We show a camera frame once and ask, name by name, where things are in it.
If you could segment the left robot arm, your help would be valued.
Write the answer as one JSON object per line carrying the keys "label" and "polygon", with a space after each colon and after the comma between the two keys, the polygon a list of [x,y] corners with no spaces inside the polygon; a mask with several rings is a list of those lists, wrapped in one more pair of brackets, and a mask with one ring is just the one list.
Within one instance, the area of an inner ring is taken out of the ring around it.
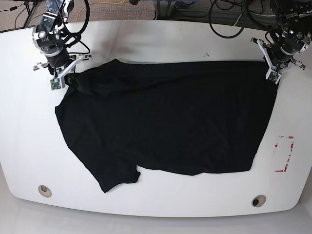
{"label": "left robot arm", "polygon": [[264,55],[269,68],[266,79],[278,84],[283,73],[306,66],[294,59],[294,55],[306,51],[312,43],[312,31],[300,18],[312,14],[310,0],[272,0],[271,11],[275,16],[275,24],[266,29],[272,40],[265,43],[261,39],[252,38]]}

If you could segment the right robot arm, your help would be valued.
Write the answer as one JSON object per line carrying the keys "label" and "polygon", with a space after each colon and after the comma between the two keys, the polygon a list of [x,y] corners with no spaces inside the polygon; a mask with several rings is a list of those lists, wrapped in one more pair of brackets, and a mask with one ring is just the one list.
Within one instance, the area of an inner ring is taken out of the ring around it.
{"label": "right robot arm", "polygon": [[52,90],[64,88],[65,77],[75,72],[76,65],[92,59],[91,50],[81,41],[90,18],[90,4],[87,0],[84,3],[85,21],[78,32],[70,32],[66,26],[69,13],[74,8],[73,0],[48,0],[46,12],[33,29],[32,41],[47,59],[46,63],[37,63],[33,70],[49,69]]}

